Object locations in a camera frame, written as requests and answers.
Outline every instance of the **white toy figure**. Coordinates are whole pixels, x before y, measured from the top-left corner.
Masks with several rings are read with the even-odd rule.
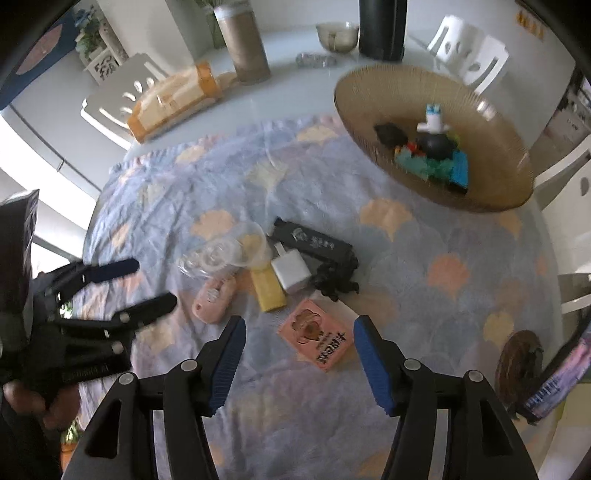
[[[438,103],[429,103],[427,105],[427,123],[418,124],[417,132],[429,134],[442,134],[450,129],[449,125],[444,125],[441,120],[441,105]]]

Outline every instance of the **woven bowl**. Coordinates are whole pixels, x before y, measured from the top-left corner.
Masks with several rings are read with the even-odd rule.
[[[374,125],[393,122],[412,141],[428,103],[441,104],[443,121],[460,137],[468,157],[465,195],[424,181],[399,167]],[[371,160],[424,197],[461,210],[500,212],[523,205],[533,192],[530,156],[514,127],[463,84],[419,67],[380,64],[354,70],[335,88],[345,128]]]

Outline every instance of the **yellow box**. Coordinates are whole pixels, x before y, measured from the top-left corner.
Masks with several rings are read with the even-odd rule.
[[[251,277],[263,312],[270,312],[287,305],[283,288],[270,263],[263,270],[251,270]]]

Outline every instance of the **white chair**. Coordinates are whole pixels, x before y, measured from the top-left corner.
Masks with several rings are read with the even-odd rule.
[[[103,135],[129,150],[134,140],[127,126],[135,102],[166,74],[145,53],[138,53],[107,77],[82,102],[80,114]]]
[[[436,58],[436,68],[443,70],[443,63],[479,95],[503,77],[509,60],[503,42],[453,15],[443,18],[427,49]]]
[[[575,162],[591,155],[591,135],[571,153],[538,175],[538,188]],[[587,161],[542,211],[558,263],[558,274],[591,274],[591,162]],[[568,301],[562,313],[591,306],[591,295]]]

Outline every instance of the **tall cylindrical container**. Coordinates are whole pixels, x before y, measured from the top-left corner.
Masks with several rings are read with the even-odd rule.
[[[382,61],[404,57],[408,0],[359,0],[359,53]]]
[[[249,0],[216,7],[215,13],[238,80],[246,85],[267,80],[271,71]]]

